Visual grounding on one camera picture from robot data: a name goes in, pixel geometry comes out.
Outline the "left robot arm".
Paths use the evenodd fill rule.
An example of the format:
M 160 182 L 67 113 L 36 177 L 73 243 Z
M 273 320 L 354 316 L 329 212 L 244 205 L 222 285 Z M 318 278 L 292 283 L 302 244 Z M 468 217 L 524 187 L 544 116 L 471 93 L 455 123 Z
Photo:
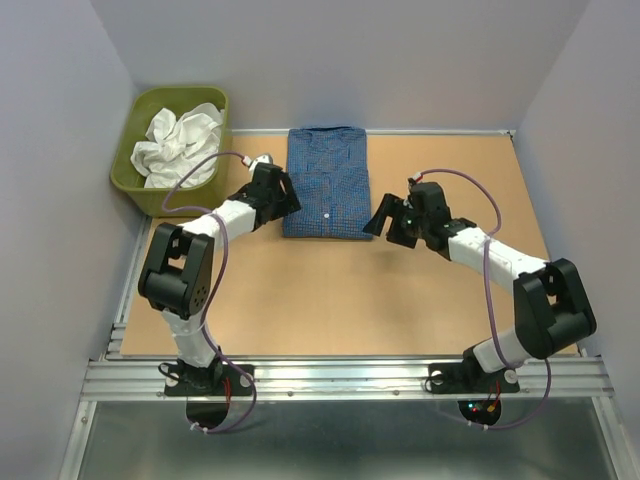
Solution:
M 250 181 L 214 210 L 179 225 L 160 224 L 141 270 L 138 292 L 169 325 L 178 348 L 162 363 L 164 394 L 209 396 L 229 390 L 233 370 L 206 327 L 207 311 L 229 259 L 230 242 L 301 209 L 288 174 L 261 155 L 245 157 Z

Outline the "blue checkered long sleeve shirt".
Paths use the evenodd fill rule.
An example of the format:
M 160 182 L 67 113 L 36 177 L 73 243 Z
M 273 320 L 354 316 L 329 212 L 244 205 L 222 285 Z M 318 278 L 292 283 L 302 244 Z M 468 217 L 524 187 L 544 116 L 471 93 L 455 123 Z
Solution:
M 301 209 L 283 220 L 286 238 L 370 240 L 367 135 L 361 128 L 316 127 L 288 133 L 287 167 Z

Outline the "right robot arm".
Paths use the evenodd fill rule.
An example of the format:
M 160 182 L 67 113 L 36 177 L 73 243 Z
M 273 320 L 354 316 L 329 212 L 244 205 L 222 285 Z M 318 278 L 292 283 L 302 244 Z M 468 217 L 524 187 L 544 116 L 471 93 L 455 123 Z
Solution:
M 517 367 L 530 359 L 545 360 L 597 329 L 572 262 L 526 255 L 493 240 L 474 222 L 453 217 L 436 182 L 412 182 L 405 199 L 385 194 L 363 230 L 408 248 L 424 241 L 446 260 L 482 274 L 486 287 L 497 284 L 512 297 L 513 327 L 493 330 L 457 363 L 431 365 L 425 381 L 430 393 L 516 392 Z

